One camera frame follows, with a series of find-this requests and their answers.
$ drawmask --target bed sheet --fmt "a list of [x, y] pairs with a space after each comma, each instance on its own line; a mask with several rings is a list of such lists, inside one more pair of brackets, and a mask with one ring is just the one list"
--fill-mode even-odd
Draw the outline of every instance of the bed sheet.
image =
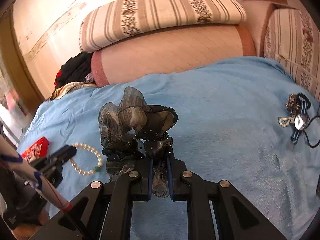
[[[124, 88], [140, 90], [148, 104], [173, 107], [179, 115], [169, 130], [177, 159], [203, 179], [229, 180], [288, 239], [298, 239], [320, 207], [316, 185], [320, 150], [307, 146], [303, 136], [293, 147], [292, 128], [282, 128], [290, 93], [305, 93], [310, 116], [318, 103], [271, 59], [240, 57], [184, 73], [151, 74], [133, 82], [103, 88], [83, 88], [38, 109], [18, 152], [38, 138], [50, 141], [49, 153], [65, 144], [86, 143], [101, 152], [99, 109], [118, 105]], [[320, 137], [319, 122], [308, 128], [312, 142]], [[92, 169], [96, 157], [78, 150], [76, 162]], [[67, 163], [58, 187], [68, 200], [94, 180], [108, 182], [102, 171], [84, 177]], [[57, 210], [49, 207], [50, 215]], [[153, 197], [133, 205], [131, 239], [187, 239], [187, 207], [170, 198]]]

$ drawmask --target black cord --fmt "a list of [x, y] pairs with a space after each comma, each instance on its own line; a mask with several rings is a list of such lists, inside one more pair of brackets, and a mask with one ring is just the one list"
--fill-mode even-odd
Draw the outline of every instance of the black cord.
[[303, 130], [303, 133], [304, 133], [304, 135], [306, 136], [306, 139], [307, 139], [308, 146], [309, 146], [310, 148], [316, 148], [316, 147], [320, 144], [320, 139], [319, 139], [319, 141], [318, 141], [315, 145], [311, 145], [310, 142], [309, 142], [308, 135], [307, 135], [307, 133], [306, 133], [306, 129], [311, 125], [312, 121], [313, 121], [314, 119], [316, 119], [316, 118], [320, 118], [319, 109], [320, 109], [320, 104], [319, 104], [319, 107], [318, 107], [318, 110], [317, 110], [317, 115], [314, 116], [314, 117], [310, 120], [310, 122], [308, 123], [307, 127]]

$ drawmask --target pearl bracelet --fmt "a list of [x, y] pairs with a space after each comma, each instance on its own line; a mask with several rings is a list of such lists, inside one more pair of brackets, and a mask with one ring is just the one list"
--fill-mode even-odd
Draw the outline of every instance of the pearl bracelet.
[[94, 174], [97, 171], [100, 171], [101, 167], [103, 166], [102, 158], [101, 158], [100, 153], [95, 148], [93, 148], [89, 145], [86, 145], [84, 143], [75, 143], [72, 146], [76, 147], [76, 148], [88, 150], [89, 152], [92, 152], [98, 158], [98, 165], [95, 166], [94, 170], [90, 170], [90, 171], [84, 171], [81, 168], [79, 168], [79, 166], [76, 164], [75, 160], [73, 158], [71, 158], [70, 159], [71, 165], [75, 168], [76, 171], [78, 171], [78, 173], [80, 175], [89, 176], [89, 175]]
[[288, 127], [290, 123], [294, 123], [294, 118], [293, 117], [280, 117], [279, 120], [279, 125], [282, 127]]

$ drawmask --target clothing pile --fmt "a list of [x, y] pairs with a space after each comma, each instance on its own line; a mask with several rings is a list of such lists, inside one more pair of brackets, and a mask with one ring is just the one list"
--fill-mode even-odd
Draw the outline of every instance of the clothing pile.
[[56, 75], [54, 92], [49, 101], [62, 98], [67, 93], [83, 87], [96, 87], [91, 72], [91, 58], [93, 53], [81, 52], [71, 57]]

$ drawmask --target red gift box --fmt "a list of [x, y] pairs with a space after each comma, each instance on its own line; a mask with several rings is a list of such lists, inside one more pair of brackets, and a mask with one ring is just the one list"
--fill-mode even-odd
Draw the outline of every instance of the red gift box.
[[41, 137], [27, 150], [25, 150], [21, 156], [28, 162], [44, 157], [47, 155], [48, 145], [49, 141], [45, 137]]

